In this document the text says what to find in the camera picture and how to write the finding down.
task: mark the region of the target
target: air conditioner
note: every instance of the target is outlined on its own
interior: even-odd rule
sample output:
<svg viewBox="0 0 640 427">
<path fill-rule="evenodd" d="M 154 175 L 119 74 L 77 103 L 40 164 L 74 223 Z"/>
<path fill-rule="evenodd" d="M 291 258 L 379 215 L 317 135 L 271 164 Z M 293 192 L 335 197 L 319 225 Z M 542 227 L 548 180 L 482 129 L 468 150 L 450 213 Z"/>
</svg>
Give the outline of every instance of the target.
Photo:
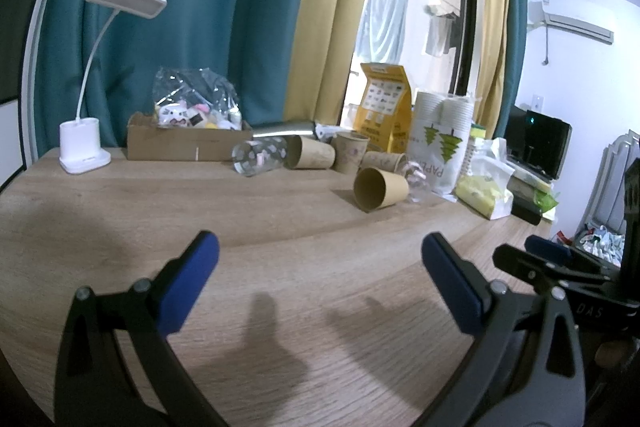
<svg viewBox="0 0 640 427">
<path fill-rule="evenodd" d="M 613 12 L 585 0 L 543 0 L 545 23 L 613 44 L 616 18 Z"/>
</svg>

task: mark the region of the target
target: blue gripper pad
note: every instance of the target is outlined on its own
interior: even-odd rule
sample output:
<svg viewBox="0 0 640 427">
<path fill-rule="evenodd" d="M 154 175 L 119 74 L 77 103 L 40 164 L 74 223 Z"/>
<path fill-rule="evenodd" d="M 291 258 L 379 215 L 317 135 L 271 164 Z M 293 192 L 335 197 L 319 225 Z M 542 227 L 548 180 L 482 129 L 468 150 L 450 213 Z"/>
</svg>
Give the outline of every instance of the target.
<svg viewBox="0 0 640 427">
<path fill-rule="evenodd" d="M 574 259 L 569 247 L 558 245 L 548 239 L 543 239 L 539 235 L 529 235 L 524 242 L 524 249 L 533 255 L 542 257 L 550 263 L 564 266 Z"/>
<path fill-rule="evenodd" d="M 422 241 L 422 263 L 460 331 L 468 335 L 481 333 L 491 295 L 486 290 L 486 279 L 474 264 L 461 259 L 438 232 L 430 233 Z"/>
<path fill-rule="evenodd" d="M 218 238 L 200 232 L 178 259 L 169 261 L 152 284 L 156 327 L 166 337 L 177 333 L 187 319 L 220 256 Z"/>
</svg>

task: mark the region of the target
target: electrical socket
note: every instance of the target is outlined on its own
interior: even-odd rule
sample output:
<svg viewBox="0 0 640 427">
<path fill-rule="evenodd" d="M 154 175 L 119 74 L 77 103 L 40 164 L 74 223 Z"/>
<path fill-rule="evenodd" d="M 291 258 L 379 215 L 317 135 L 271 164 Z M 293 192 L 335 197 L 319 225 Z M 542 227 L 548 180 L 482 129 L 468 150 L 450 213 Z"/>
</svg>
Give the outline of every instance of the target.
<svg viewBox="0 0 640 427">
<path fill-rule="evenodd" d="M 542 104 L 545 102 L 545 97 L 539 94 L 533 95 L 531 99 L 531 110 L 535 112 L 542 112 Z"/>
</svg>

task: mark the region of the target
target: wooden table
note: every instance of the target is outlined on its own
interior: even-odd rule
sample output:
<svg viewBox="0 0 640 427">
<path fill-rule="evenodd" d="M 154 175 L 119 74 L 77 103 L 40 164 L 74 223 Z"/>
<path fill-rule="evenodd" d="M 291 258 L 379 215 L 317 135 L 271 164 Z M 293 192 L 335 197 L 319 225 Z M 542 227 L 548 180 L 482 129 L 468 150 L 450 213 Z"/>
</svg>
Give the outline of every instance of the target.
<svg viewBox="0 0 640 427">
<path fill-rule="evenodd" d="M 352 179 L 333 171 L 243 178 L 224 164 L 128 162 L 113 150 L 109 166 L 70 176 L 57 157 L 0 196 L 0 347 L 49 415 L 75 289 L 122 291 L 201 229 L 220 238 L 220 263 L 170 342 L 234 427 L 409 425 L 471 344 L 422 267 L 429 232 L 488 279 L 526 288 L 491 261 L 497 245 L 536 231 L 513 216 L 487 221 L 435 196 L 365 214 Z"/>
</svg>

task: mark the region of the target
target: metal bolt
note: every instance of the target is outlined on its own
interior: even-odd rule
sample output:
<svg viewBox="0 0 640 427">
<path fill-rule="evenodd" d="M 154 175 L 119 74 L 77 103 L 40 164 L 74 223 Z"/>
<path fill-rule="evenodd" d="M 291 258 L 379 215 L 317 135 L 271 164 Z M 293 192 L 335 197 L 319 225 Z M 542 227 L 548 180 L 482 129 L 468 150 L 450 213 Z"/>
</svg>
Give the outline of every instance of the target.
<svg viewBox="0 0 640 427">
<path fill-rule="evenodd" d="M 489 283 L 489 289 L 496 295 L 504 295 L 507 293 L 509 287 L 506 282 L 501 281 L 500 279 L 494 279 Z"/>
<path fill-rule="evenodd" d="M 551 296 L 557 301 L 563 301 L 566 293 L 560 286 L 554 286 L 551 288 Z"/>
<path fill-rule="evenodd" d="M 76 299 L 86 301 L 91 295 L 91 290 L 87 286 L 82 286 L 76 290 Z"/>
<path fill-rule="evenodd" d="M 138 279 L 133 283 L 133 290 L 137 293 L 144 293 L 151 288 L 151 281 L 149 279 Z"/>
</svg>

